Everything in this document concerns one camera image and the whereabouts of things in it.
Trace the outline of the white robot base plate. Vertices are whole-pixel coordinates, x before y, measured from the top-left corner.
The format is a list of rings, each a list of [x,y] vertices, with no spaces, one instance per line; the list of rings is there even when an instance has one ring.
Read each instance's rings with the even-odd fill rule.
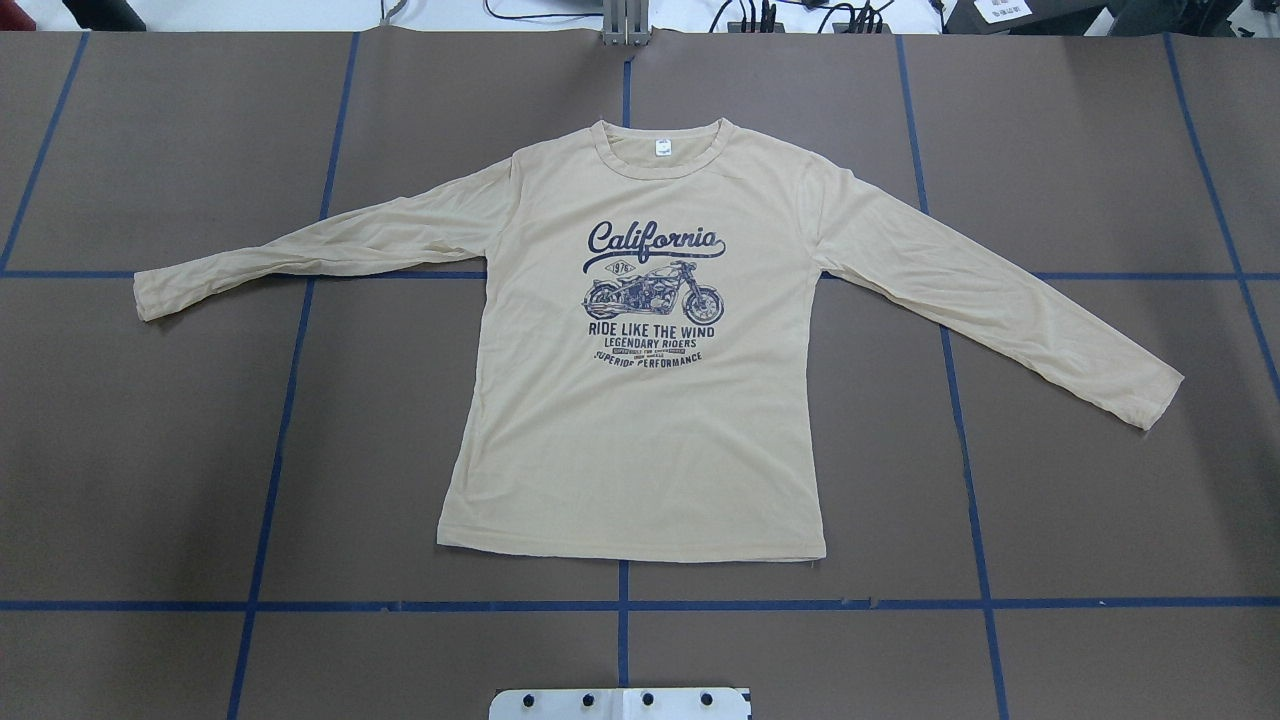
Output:
[[[751,719],[748,689],[732,687],[509,689],[489,719]]]

